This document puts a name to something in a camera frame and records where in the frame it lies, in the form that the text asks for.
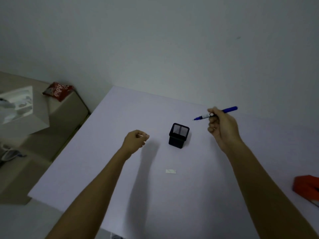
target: open box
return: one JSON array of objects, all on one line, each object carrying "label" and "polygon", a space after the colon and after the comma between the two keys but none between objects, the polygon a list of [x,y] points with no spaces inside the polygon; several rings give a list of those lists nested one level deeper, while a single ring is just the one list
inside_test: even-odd
[{"label": "open box", "polygon": [[2,93],[0,98],[11,103],[0,110],[6,114],[0,119],[0,137],[26,136],[50,126],[46,97],[32,86]]}]

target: black mesh pen holder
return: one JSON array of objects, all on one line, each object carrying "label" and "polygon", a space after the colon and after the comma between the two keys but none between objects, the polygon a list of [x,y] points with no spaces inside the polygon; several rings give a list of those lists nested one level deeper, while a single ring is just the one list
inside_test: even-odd
[{"label": "black mesh pen holder", "polygon": [[188,132],[189,127],[174,123],[169,133],[168,144],[177,148],[182,148],[187,139]]}]

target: piece of tape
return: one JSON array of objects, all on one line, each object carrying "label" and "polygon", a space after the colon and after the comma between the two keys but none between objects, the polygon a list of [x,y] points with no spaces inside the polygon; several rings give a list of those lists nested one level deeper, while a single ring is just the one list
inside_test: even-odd
[{"label": "piece of tape", "polygon": [[167,174],[176,174],[176,170],[167,169],[167,170],[166,170],[166,173],[167,173]]}]

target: hand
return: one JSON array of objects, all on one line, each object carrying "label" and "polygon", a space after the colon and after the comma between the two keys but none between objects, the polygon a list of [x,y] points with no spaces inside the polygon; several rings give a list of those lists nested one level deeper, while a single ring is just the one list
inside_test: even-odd
[{"label": "hand", "polygon": [[227,149],[237,142],[242,142],[235,118],[218,110],[217,107],[208,109],[208,112],[217,115],[217,117],[209,118],[207,130],[214,136],[223,152],[226,152]]},{"label": "hand", "polygon": [[132,155],[139,148],[145,145],[145,142],[147,139],[149,139],[149,137],[149,135],[140,130],[129,132],[124,138],[124,142],[122,144],[121,149]]}]

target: pen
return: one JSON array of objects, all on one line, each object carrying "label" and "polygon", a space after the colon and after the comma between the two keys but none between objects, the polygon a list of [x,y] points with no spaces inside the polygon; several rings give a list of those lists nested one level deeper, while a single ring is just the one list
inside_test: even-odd
[{"label": "pen", "polygon": [[[226,108],[226,109],[222,110],[222,112],[227,113],[227,112],[235,111],[237,109],[238,109],[237,106],[233,106],[233,107]],[[201,119],[205,119],[205,118],[208,118],[208,117],[215,117],[215,116],[216,115],[214,113],[208,113],[206,115],[203,115],[203,116],[200,116],[200,117],[196,117],[194,120],[201,120]]]}]

